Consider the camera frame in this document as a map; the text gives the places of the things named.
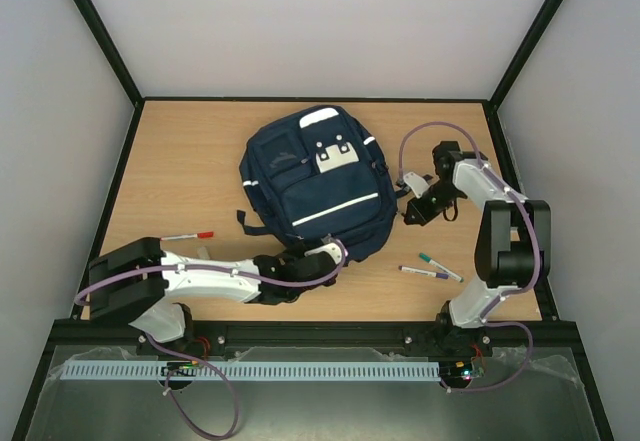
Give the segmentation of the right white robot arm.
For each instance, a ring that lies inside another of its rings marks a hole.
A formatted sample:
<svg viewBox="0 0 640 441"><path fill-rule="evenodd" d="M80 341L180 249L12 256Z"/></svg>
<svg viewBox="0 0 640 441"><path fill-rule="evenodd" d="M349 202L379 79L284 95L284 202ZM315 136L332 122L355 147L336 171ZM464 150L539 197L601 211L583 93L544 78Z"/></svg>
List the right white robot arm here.
<svg viewBox="0 0 640 441"><path fill-rule="evenodd" d="M444 355L467 355L481 342L482 329L496 307L548 275L551 210L547 202L511 188L486 158L461 150L455 141L439 143L432 154L434 183L418 187L414 173L403 177L413 192L403 221L425 226L455 209L460 199L470 200L481 212L475 275L461 294L443 305L429 335Z"/></svg>

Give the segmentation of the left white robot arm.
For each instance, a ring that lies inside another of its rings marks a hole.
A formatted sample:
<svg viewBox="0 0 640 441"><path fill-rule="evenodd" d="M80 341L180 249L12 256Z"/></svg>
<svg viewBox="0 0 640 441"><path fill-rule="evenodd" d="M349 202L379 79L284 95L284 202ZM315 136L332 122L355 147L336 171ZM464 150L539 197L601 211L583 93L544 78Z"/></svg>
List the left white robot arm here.
<svg viewBox="0 0 640 441"><path fill-rule="evenodd" d="M88 285L74 303L88 307L93 321L126 324L156 342L171 343L189 330L185 298L292 303L306 291L334 284L346 261L346 248L332 237L240 261L191 258L144 237L91 261Z"/></svg>

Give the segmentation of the navy blue student backpack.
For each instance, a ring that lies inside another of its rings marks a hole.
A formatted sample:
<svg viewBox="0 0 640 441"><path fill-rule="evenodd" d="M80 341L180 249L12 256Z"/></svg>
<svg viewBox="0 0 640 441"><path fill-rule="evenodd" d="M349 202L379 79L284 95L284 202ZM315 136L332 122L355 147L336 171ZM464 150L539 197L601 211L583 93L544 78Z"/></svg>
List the navy blue student backpack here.
<svg viewBox="0 0 640 441"><path fill-rule="evenodd" d="M261 127L246 143L242 186L262 224L290 247L334 237L351 261L380 251L391 234L397 195L376 138L343 107L319 105Z"/></svg>

